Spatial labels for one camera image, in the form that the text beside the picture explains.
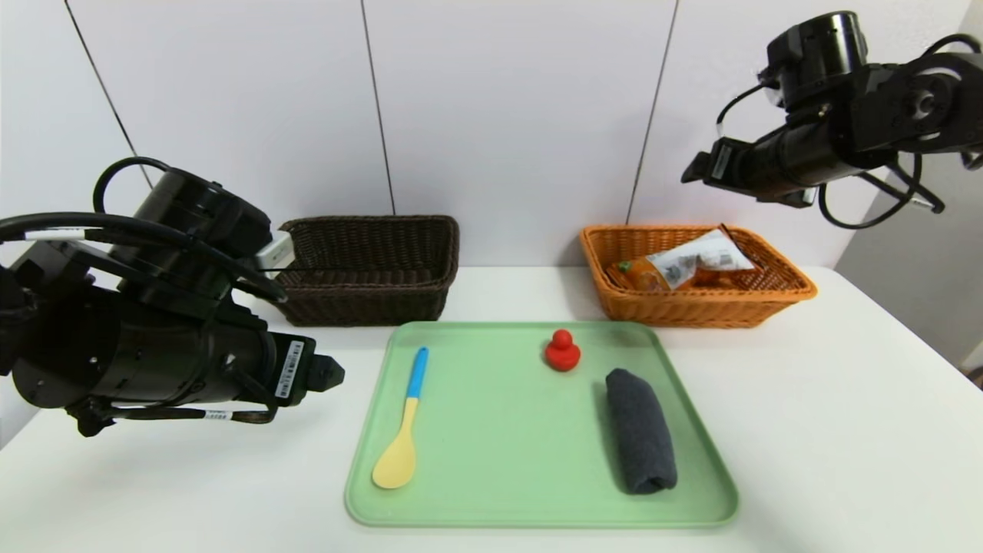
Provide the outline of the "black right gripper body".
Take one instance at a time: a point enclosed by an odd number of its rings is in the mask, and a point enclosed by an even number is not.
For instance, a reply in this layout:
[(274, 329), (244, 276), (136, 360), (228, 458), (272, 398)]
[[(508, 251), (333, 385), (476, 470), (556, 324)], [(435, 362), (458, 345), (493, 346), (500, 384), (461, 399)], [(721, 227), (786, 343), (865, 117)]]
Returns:
[(775, 137), (755, 143), (722, 137), (710, 151), (709, 169), (703, 182), (759, 202), (773, 202), (782, 193), (775, 143)]

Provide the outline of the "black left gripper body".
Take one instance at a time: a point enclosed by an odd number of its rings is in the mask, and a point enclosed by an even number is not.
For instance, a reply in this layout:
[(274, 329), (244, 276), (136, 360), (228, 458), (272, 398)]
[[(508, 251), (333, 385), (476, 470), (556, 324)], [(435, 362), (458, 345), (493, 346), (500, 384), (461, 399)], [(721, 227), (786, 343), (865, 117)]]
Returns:
[(308, 392), (305, 380), (315, 340), (265, 329), (218, 326), (207, 364), (204, 402), (248, 402), (297, 406)]

